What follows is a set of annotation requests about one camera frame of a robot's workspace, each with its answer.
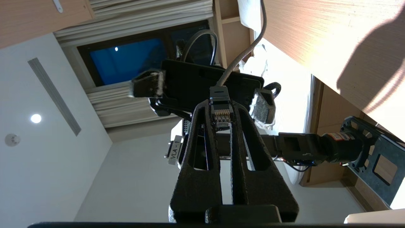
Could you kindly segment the dark blue window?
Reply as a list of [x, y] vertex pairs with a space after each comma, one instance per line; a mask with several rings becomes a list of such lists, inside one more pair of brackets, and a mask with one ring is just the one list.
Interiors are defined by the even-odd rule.
[[202, 20], [78, 46], [82, 60], [96, 87], [128, 81], [143, 71], [159, 69], [165, 59], [178, 59], [179, 43], [187, 43], [201, 30]]

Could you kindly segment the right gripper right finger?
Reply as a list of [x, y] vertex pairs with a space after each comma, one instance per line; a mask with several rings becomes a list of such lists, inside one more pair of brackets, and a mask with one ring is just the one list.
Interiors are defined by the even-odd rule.
[[273, 162], [248, 111], [232, 102], [231, 191], [235, 205], [278, 208], [281, 221], [295, 222], [299, 206]]

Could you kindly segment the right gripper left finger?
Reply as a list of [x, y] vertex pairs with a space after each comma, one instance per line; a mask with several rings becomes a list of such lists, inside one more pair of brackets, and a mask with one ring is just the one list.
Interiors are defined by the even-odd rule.
[[[204, 125], [207, 170], [196, 170], [198, 130]], [[204, 223], [205, 212], [222, 205], [220, 160], [208, 100], [193, 113], [182, 166], [169, 203], [169, 222]]]

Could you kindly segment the wooden wardrobe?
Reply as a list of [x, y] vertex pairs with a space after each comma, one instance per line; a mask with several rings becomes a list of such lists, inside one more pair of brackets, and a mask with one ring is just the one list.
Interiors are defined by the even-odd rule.
[[0, 49], [94, 18], [89, 0], [0, 0]]

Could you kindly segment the round smoke detector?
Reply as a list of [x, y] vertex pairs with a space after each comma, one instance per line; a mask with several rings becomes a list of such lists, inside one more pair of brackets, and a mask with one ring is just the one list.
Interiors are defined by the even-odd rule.
[[7, 146], [10, 146], [10, 147], [16, 146], [20, 143], [20, 141], [21, 141], [21, 138], [14, 133], [9, 133], [5, 136], [5, 144]]

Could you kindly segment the cream pleated curtain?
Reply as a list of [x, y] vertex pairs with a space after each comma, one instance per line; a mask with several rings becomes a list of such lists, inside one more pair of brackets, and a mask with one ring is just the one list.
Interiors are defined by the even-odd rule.
[[159, 117], [147, 98], [131, 97], [129, 81], [90, 88], [85, 92], [106, 129], [176, 117], [173, 114]]
[[213, 0], [90, 0], [95, 18], [54, 33], [80, 46], [213, 17]]

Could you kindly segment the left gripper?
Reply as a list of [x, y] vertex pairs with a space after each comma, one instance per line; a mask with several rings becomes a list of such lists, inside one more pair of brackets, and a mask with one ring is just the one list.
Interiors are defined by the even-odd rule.
[[224, 85], [218, 86], [225, 71], [219, 66], [164, 60], [161, 69], [144, 71], [130, 81], [130, 96], [150, 98], [159, 117], [175, 114], [185, 118], [185, 113], [193, 113], [199, 103], [208, 100], [216, 121], [230, 119], [231, 104], [237, 102], [256, 122], [274, 124], [273, 92], [264, 88], [264, 80], [258, 76], [232, 72]]

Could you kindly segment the long ceiling air vent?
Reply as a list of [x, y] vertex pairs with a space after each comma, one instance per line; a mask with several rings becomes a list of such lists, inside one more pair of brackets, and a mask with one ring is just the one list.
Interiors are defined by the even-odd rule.
[[81, 127], [79, 126], [77, 120], [73, 116], [72, 112], [66, 105], [64, 99], [60, 95], [59, 91], [55, 87], [54, 83], [52, 82], [51, 78], [45, 71], [44, 67], [40, 63], [38, 58], [33, 58], [28, 61], [29, 66], [41, 82], [42, 86], [48, 93], [51, 100], [54, 102], [55, 106], [58, 108], [59, 112], [65, 119], [68, 126], [71, 128], [72, 132], [75, 136], [78, 136], [81, 132]]

